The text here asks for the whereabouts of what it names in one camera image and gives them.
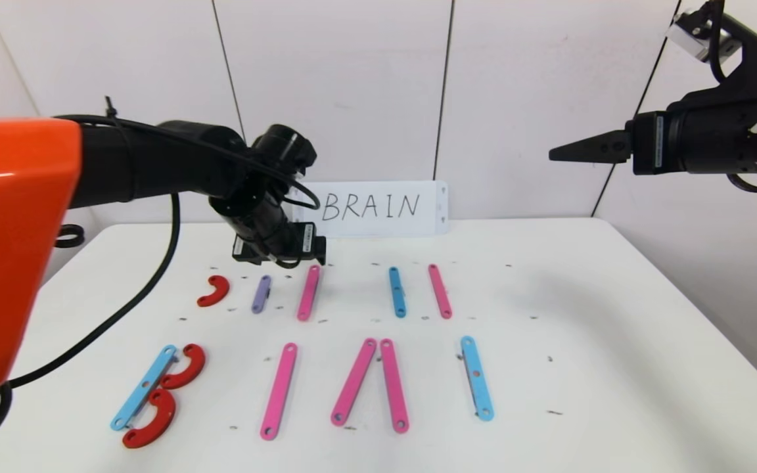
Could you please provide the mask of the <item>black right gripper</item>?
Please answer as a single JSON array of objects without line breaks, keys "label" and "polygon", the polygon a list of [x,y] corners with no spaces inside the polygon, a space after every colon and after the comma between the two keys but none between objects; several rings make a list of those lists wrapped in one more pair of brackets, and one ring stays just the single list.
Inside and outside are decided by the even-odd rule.
[{"label": "black right gripper", "polygon": [[754,169],[757,99],[719,102],[679,100],[667,110],[639,114],[627,131],[610,131],[557,146],[553,162],[625,164],[633,154],[637,175],[737,174]]}]

